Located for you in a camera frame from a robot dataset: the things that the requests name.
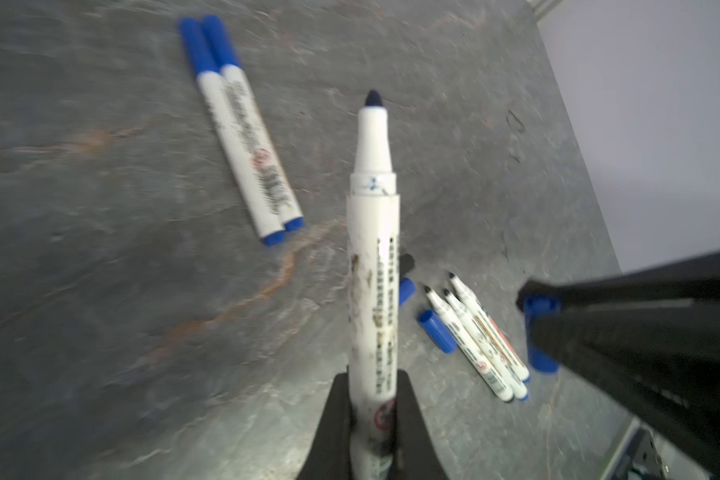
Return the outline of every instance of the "barcode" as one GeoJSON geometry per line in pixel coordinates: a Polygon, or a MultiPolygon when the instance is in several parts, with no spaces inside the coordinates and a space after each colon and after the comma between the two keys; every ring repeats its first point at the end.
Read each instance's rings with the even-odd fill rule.
{"type": "Polygon", "coordinates": [[[494,375],[493,370],[488,370],[482,375],[485,381],[488,382],[488,386],[493,389],[494,392],[501,393],[507,388],[504,386],[502,381],[496,375],[494,375]]]}
{"type": "Polygon", "coordinates": [[[282,183],[280,172],[274,165],[269,165],[261,168],[259,175],[261,186],[269,200],[270,210],[273,210],[273,213],[276,214],[278,206],[288,202],[286,186],[282,183]]]}
{"type": "Polygon", "coordinates": [[[469,358],[472,361],[472,363],[474,363],[474,364],[478,363],[478,359],[475,358],[474,353],[472,353],[472,350],[470,350],[469,348],[467,348],[467,347],[464,348],[464,354],[467,356],[467,358],[469,358]]]}
{"type": "Polygon", "coordinates": [[[461,337],[458,334],[458,330],[454,329],[453,323],[449,323],[446,325],[446,327],[451,331],[451,335],[454,336],[454,340],[456,340],[456,343],[459,346],[462,346],[464,344],[464,341],[461,339],[461,337]]]}

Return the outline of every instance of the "white wall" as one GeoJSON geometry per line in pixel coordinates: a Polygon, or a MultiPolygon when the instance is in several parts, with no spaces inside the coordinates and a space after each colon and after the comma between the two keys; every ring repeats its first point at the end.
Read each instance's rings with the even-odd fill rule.
{"type": "Polygon", "coordinates": [[[720,0],[564,0],[539,23],[622,270],[720,248],[720,0]]]}

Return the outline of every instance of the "blue cap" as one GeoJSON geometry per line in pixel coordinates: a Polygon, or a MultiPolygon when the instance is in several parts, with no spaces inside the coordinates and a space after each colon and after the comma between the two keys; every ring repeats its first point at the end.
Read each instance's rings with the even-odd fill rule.
{"type": "Polygon", "coordinates": [[[416,291],[416,284],[411,279],[404,278],[400,280],[400,295],[398,297],[398,305],[402,305],[406,300],[411,298],[413,292],[416,291]]]}
{"type": "Polygon", "coordinates": [[[433,310],[427,310],[418,318],[418,323],[424,330],[429,334],[435,343],[438,344],[440,349],[446,353],[452,353],[458,347],[454,336],[448,331],[448,328],[443,325],[442,320],[437,313],[433,310]]]}
{"type": "Polygon", "coordinates": [[[529,332],[531,323],[538,321],[536,316],[560,313],[560,302],[550,296],[529,296],[523,303],[523,312],[525,312],[525,337],[528,342],[528,363],[540,373],[549,375],[557,373],[560,366],[536,348],[530,340],[529,332]]]}
{"type": "Polygon", "coordinates": [[[282,243],[286,239],[286,232],[278,230],[274,234],[269,234],[262,238],[262,243],[267,246],[274,246],[282,243]]]}
{"type": "Polygon", "coordinates": [[[299,228],[304,226],[304,217],[299,216],[298,218],[294,218],[293,220],[288,220],[283,226],[286,228],[286,231],[295,232],[299,228]]]}
{"type": "Polygon", "coordinates": [[[184,17],[179,22],[179,31],[184,41],[186,54],[190,57],[190,62],[195,69],[195,76],[202,72],[218,72],[219,66],[213,60],[206,38],[202,34],[200,22],[194,18],[184,17]]]}
{"type": "Polygon", "coordinates": [[[235,55],[235,49],[232,48],[230,37],[226,34],[226,29],[221,19],[215,15],[207,15],[202,18],[202,32],[206,34],[208,43],[210,43],[213,57],[219,66],[235,65],[240,66],[240,62],[235,55]]]}

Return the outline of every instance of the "countertop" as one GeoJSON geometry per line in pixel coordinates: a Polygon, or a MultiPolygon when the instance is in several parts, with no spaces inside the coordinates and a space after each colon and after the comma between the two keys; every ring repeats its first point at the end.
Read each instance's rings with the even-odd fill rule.
{"type": "Polygon", "coordinates": [[[293,478],[345,369],[355,112],[390,116],[400,367],[452,479],[589,480],[624,420],[505,405],[415,321],[451,270],[525,357],[529,276],[618,272],[525,0],[0,2],[0,478],[293,478]],[[218,14],[305,212],[262,246],[176,22],[218,14]]]}

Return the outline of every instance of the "blue marker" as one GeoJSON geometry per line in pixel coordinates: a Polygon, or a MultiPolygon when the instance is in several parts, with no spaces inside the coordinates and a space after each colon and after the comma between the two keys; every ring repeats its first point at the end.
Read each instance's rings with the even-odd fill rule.
{"type": "Polygon", "coordinates": [[[246,158],[262,176],[262,185],[276,206],[286,230],[298,230],[304,226],[304,214],[298,206],[293,188],[288,184],[286,173],[269,138],[269,131],[256,106],[246,72],[240,68],[224,24],[219,17],[208,15],[202,19],[202,31],[220,66],[220,73],[227,81],[226,92],[233,116],[242,135],[241,141],[248,147],[246,158]]]}
{"type": "Polygon", "coordinates": [[[200,23],[194,18],[183,18],[179,24],[186,53],[195,69],[197,85],[205,98],[208,110],[216,126],[227,162],[235,174],[253,226],[262,242],[267,246],[279,244],[285,239],[285,231],[278,216],[277,206],[272,202],[269,191],[264,187],[266,178],[251,162],[251,149],[242,140],[239,122],[226,96],[226,81],[219,74],[219,67],[213,59],[200,23]]]}

